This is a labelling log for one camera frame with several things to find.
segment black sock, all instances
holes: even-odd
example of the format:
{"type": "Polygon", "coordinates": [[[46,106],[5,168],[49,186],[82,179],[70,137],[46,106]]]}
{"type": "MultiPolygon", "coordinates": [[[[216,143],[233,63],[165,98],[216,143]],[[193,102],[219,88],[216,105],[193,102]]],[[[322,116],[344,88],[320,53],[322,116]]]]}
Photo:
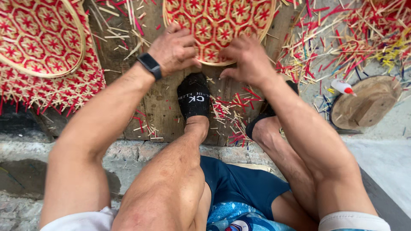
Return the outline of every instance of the black sock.
{"type": "Polygon", "coordinates": [[[207,116],[210,91],[203,73],[192,73],[177,87],[178,104],[185,120],[191,116],[207,116]]]}
{"type": "MultiPolygon", "coordinates": [[[[298,84],[294,83],[291,80],[286,81],[288,86],[290,86],[298,95],[298,84]]],[[[272,107],[270,106],[270,104],[267,102],[267,100],[264,101],[264,105],[266,106],[266,108],[264,108],[260,114],[257,116],[257,118],[253,119],[253,121],[251,121],[247,127],[245,128],[245,133],[247,134],[247,136],[250,139],[253,139],[252,135],[253,135],[253,129],[254,126],[256,125],[256,123],[262,119],[265,119],[267,117],[271,117],[271,116],[275,116],[275,112],[272,109],[272,107]]]]}

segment white sleeve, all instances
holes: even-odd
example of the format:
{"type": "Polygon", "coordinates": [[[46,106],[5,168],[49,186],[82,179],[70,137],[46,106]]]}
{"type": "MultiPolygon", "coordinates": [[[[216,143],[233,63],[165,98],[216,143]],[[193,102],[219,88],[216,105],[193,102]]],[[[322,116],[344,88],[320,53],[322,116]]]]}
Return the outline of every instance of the white sleeve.
{"type": "Polygon", "coordinates": [[[336,229],[391,231],[390,225],[380,217],[359,212],[336,212],[328,214],[321,219],[318,227],[318,231],[332,231],[336,229]]]}
{"type": "Polygon", "coordinates": [[[99,212],[75,213],[48,223],[40,231],[110,231],[117,212],[104,207],[99,212]]]}

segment red and natural weave pattern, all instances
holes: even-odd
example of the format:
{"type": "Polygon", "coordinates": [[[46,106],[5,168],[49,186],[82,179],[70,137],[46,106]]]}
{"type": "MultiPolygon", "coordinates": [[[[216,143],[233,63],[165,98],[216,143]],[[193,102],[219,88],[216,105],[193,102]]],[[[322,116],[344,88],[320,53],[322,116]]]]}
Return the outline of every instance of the red and natural weave pattern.
{"type": "Polygon", "coordinates": [[[198,60],[212,66],[234,63],[219,57],[220,50],[242,34],[266,35],[275,0],[164,0],[164,24],[177,21],[196,39],[198,60]]]}
{"type": "Polygon", "coordinates": [[[40,77],[58,77],[84,58],[84,33],[69,2],[0,0],[0,60],[40,77]]]}
{"type": "Polygon", "coordinates": [[[83,24],[81,29],[84,30],[86,41],[85,57],[80,67],[64,77],[41,78],[25,75],[7,64],[0,63],[0,114],[3,103],[12,100],[23,101],[26,108],[37,105],[37,112],[44,112],[51,106],[59,113],[66,110],[69,115],[105,88],[103,71],[82,4],[82,1],[73,4],[83,24]]]}

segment foot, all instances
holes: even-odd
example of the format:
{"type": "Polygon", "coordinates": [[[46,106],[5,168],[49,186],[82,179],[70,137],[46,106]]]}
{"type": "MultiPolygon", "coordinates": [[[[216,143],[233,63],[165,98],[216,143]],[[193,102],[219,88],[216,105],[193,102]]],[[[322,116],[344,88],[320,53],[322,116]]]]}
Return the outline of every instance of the foot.
{"type": "Polygon", "coordinates": [[[178,104],[184,119],[205,116],[210,111],[210,91],[203,73],[192,73],[177,88],[178,104]]]}
{"type": "Polygon", "coordinates": [[[210,123],[207,116],[194,115],[187,119],[186,126],[184,128],[184,134],[190,133],[193,136],[198,136],[202,143],[208,133],[208,127],[210,123]]]}
{"type": "MultiPolygon", "coordinates": [[[[288,80],[287,84],[298,94],[298,85],[296,83],[294,83],[293,81],[288,80]]],[[[268,118],[276,117],[274,110],[271,108],[271,106],[268,104],[268,102],[265,101],[265,103],[267,104],[266,108],[264,108],[261,111],[261,113],[257,116],[257,118],[255,118],[252,122],[250,122],[247,125],[247,127],[245,128],[245,133],[252,140],[254,140],[254,129],[255,129],[255,126],[257,125],[257,123],[259,123],[262,120],[265,120],[266,121],[265,123],[267,123],[268,121],[270,121],[270,120],[267,120],[268,118]]]]}

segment stain on floor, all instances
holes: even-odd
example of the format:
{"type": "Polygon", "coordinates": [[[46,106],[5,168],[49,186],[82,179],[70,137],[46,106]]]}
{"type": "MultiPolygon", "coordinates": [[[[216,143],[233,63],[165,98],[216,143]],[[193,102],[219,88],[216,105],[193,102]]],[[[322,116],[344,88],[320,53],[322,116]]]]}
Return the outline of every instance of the stain on floor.
{"type": "MultiPolygon", "coordinates": [[[[4,161],[0,163],[0,190],[14,197],[34,200],[44,198],[47,163],[36,159],[4,161]]],[[[115,173],[106,171],[110,195],[120,199],[121,183],[115,173]]]]}

